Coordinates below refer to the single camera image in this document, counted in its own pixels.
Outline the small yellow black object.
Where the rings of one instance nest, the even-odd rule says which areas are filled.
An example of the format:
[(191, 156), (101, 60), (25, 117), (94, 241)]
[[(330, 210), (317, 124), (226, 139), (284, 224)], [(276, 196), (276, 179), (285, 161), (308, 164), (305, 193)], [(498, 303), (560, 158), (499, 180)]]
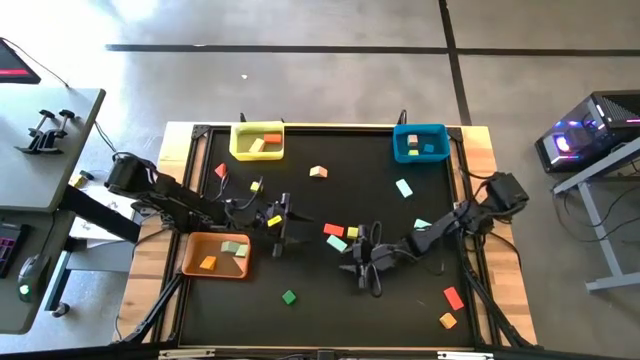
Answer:
[(69, 185), (77, 188), (77, 189), (81, 189), (83, 188), (85, 185), (87, 185), (90, 181), (93, 181), (95, 179), (95, 176), (85, 170), (81, 170), (78, 174), (73, 175), (70, 180), (69, 180)]

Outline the black table mat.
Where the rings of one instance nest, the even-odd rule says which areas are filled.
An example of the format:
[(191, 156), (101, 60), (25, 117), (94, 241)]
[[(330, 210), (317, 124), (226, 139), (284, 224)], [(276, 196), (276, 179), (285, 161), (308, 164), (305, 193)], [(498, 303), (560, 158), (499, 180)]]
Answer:
[[(182, 345), (305, 347), (465, 347), (473, 342), (466, 310), (445, 329), (439, 318), (450, 311), (443, 291), (464, 287), (452, 242), (435, 244), (419, 261), (401, 258), (380, 275), (383, 293), (373, 297), (356, 276), (339, 269), (343, 259), (323, 233), (326, 223), (343, 227), (380, 222), (382, 239), (396, 243), (416, 219), (435, 221), (453, 205), (446, 162), (400, 164), (387, 132), (290, 133), (278, 161), (240, 162), (229, 152), (229, 138), (213, 143), (213, 163), (225, 163), (230, 182), (223, 196), (246, 199), (250, 184), (264, 183), (267, 201), (291, 195), (296, 213), (313, 223), (292, 222), (288, 235), (308, 242), (287, 245), (280, 257), (272, 244), (252, 244), (250, 270), (242, 280), (191, 281), (180, 335)], [(309, 176), (312, 167), (327, 178)], [(413, 194), (404, 198), (396, 181)], [(282, 295), (297, 299), (287, 305)]]

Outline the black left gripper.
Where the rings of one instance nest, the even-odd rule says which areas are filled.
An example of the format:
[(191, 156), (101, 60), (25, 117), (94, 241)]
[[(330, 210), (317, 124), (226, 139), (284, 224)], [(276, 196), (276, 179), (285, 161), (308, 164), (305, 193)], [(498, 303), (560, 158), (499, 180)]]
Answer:
[[(289, 215), (290, 215), (291, 221), (307, 222), (307, 223), (314, 222), (313, 217), (302, 215), (295, 212), (290, 213), (290, 208), (291, 208), (291, 201), (290, 201), (289, 193), (283, 193), (279, 200), (273, 203), (269, 203), (267, 205), (266, 211), (264, 213), (266, 234), (273, 241), (274, 248), (283, 248), (286, 244), (285, 233), (286, 233), (286, 227), (287, 227)], [(268, 227), (267, 221), (276, 215), (281, 215), (283, 218), (283, 221), (273, 227)], [(308, 242), (308, 237), (305, 234), (287, 236), (287, 243), (289, 245), (303, 245), (303, 244), (306, 244), (307, 242)]]

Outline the black computer tower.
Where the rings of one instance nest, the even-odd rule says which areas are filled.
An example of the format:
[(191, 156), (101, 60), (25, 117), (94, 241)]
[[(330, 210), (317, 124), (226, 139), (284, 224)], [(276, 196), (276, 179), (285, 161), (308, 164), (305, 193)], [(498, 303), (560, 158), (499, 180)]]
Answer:
[(640, 136), (640, 90), (594, 91), (535, 142), (547, 173), (578, 172)]

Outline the grey side desk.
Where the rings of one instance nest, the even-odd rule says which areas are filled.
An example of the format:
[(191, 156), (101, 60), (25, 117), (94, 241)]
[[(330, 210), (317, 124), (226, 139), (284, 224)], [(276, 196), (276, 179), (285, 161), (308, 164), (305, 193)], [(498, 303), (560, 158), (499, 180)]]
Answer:
[[(29, 226), (8, 275), (0, 279), (0, 334), (25, 334), (33, 325), (75, 219), (58, 206), (105, 96), (100, 88), (0, 84), (0, 222)], [(55, 141), (60, 154), (15, 149), (29, 145), (29, 128), (37, 126), (42, 109), (54, 114), (68, 109), (76, 115), (66, 124), (67, 136)], [(24, 303), (18, 275), (25, 260), (38, 254), (50, 257), (48, 271), (39, 295)]]

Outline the grey metal frame desk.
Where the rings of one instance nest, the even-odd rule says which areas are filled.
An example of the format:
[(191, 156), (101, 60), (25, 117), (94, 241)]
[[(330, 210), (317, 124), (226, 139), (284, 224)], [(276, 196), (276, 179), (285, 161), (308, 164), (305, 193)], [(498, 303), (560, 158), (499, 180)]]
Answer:
[[(640, 221), (640, 215), (635, 218), (625, 220), (610, 230), (607, 230), (605, 226), (606, 220), (612, 214), (614, 207), (623, 200), (625, 196), (631, 195), (633, 192), (640, 191), (640, 166), (637, 166), (634, 163), (634, 161), (639, 157), (640, 137), (629, 143), (620, 145), (601, 160), (589, 165), (586, 169), (579, 171), (575, 175), (561, 180), (551, 188), (551, 194), (553, 197), (568, 195), (572, 189), (578, 190), (578, 195), (582, 200), (588, 215), (588, 221), (582, 223), (582, 226), (592, 229), (596, 235), (595, 239), (579, 239), (579, 242), (597, 243), (602, 250), (604, 259), (610, 271), (610, 275), (608, 277), (586, 282), (585, 287), (588, 293), (640, 285), (640, 271), (624, 273), (610, 241), (610, 236), (617, 230), (620, 230), (626, 225)], [(626, 189), (623, 193), (618, 195), (607, 208), (606, 214), (601, 215), (591, 193), (591, 184), (593, 181), (596, 181), (597, 183), (622, 183), (631, 182), (632, 180), (638, 180), (637, 185), (633, 188)]]

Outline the orange plastic bin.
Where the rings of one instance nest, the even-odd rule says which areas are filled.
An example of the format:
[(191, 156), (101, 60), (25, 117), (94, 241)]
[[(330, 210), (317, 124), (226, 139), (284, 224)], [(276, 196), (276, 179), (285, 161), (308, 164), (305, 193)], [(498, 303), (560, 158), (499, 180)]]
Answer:
[[(249, 246), (247, 256), (241, 258), (232, 253), (223, 253), (221, 245), (224, 241), (233, 241), (240, 245), (247, 244)], [(217, 258), (213, 271), (199, 268), (206, 256)], [(250, 257), (251, 241), (246, 234), (194, 232), (187, 239), (181, 270), (185, 275), (192, 277), (243, 279), (248, 275)]]

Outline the black mounting beam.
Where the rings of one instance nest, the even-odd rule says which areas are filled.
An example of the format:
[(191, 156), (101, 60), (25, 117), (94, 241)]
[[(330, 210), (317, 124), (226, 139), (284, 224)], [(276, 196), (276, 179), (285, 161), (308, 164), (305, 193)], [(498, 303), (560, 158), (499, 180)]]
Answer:
[(138, 224), (71, 185), (66, 186), (58, 209), (71, 211), (76, 216), (130, 243), (135, 244), (138, 241), (140, 233)]

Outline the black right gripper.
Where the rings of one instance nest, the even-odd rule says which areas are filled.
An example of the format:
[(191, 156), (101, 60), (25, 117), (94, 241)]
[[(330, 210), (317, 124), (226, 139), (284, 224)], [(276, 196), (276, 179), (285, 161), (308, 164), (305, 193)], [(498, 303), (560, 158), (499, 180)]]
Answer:
[(397, 246), (382, 242), (381, 226), (359, 226), (357, 247), (349, 253), (357, 253), (356, 265), (340, 265), (339, 269), (358, 276), (360, 289), (381, 289), (380, 273), (395, 266)]

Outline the black floor tape line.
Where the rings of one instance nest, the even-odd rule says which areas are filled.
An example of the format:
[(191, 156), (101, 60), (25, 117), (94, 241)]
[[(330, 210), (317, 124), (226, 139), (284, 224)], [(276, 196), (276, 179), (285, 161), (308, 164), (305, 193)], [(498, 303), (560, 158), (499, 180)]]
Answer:
[(470, 116), (469, 106), (464, 88), (464, 81), (462, 78), (462, 72), (460, 68), (458, 50), (456, 46), (453, 26), (451, 22), (451, 16), (448, 8), (447, 0), (438, 0), (438, 6), (441, 15), (441, 21), (443, 26), (443, 32), (447, 47), (447, 55), (449, 59), (451, 77), (453, 82), (454, 93), (456, 97), (456, 103), (458, 107), (459, 117), (461, 124), (464, 126), (471, 126), (472, 120)]

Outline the black computer mouse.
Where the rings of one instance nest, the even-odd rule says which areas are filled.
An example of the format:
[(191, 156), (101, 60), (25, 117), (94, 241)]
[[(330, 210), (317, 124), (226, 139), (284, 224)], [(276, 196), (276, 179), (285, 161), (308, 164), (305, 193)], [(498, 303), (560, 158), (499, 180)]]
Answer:
[(30, 256), (25, 260), (17, 283), (19, 299), (22, 302), (32, 303), (39, 295), (49, 263), (50, 257), (42, 254)]

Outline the silver metal bracket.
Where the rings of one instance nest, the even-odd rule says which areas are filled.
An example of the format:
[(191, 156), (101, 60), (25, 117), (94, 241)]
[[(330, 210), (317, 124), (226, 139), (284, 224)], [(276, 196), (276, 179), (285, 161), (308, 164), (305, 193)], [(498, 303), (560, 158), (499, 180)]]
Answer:
[(171, 349), (160, 351), (158, 360), (194, 360), (215, 356), (216, 351), (213, 349)]
[(494, 360), (493, 353), (467, 351), (438, 351), (438, 360)]

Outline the blue plastic bin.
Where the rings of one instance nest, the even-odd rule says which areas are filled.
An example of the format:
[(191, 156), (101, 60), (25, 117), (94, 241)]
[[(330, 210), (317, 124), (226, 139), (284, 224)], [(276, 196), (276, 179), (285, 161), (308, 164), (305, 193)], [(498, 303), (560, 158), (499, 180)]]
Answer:
[[(407, 136), (418, 136), (418, 145), (407, 145)], [(398, 163), (436, 163), (446, 160), (450, 156), (450, 146), (447, 129), (442, 124), (406, 124), (396, 125), (392, 135), (394, 158)], [(425, 144), (434, 146), (433, 153), (425, 153)], [(418, 150), (418, 156), (409, 156), (409, 150)]]

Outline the black desk clamp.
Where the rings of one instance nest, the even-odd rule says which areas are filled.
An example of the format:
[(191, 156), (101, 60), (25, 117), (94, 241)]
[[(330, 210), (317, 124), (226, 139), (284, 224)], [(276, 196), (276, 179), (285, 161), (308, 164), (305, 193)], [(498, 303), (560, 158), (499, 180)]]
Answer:
[[(65, 131), (66, 124), (67, 124), (67, 122), (69, 120), (73, 120), (76, 117), (75, 113), (70, 111), (70, 110), (68, 110), (68, 109), (60, 110), (58, 115), (61, 116), (61, 119), (58, 119), (56, 117), (56, 115), (55, 115), (55, 118), (53, 120), (51, 120), (51, 121), (53, 121), (54, 123), (57, 124), (56, 128), (50, 129), (50, 130), (55, 130), (56, 131), (56, 133), (55, 133), (55, 141), (57, 139), (62, 139), (67, 135), (67, 132)], [(60, 154), (61, 153), (61, 150), (59, 148), (55, 147), (55, 141), (54, 141), (53, 147), (56, 149), (56, 152), (48, 153), (48, 154)]]
[(41, 120), (35, 128), (29, 128), (29, 136), (32, 138), (30, 144), (26, 147), (15, 146), (15, 149), (26, 154), (54, 153), (56, 149), (53, 147), (55, 141), (55, 130), (47, 130), (43, 132), (41, 127), (47, 119), (53, 120), (55, 115), (45, 109), (39, 111), (42, 116)]

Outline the black backlit keyboard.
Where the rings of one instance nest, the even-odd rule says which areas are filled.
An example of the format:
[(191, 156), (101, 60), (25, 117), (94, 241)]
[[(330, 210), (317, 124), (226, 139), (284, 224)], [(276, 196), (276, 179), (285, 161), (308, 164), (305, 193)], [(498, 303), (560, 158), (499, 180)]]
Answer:
[(28, 231), (26, 224), (0, 223), (0, 279), (8, 275)]

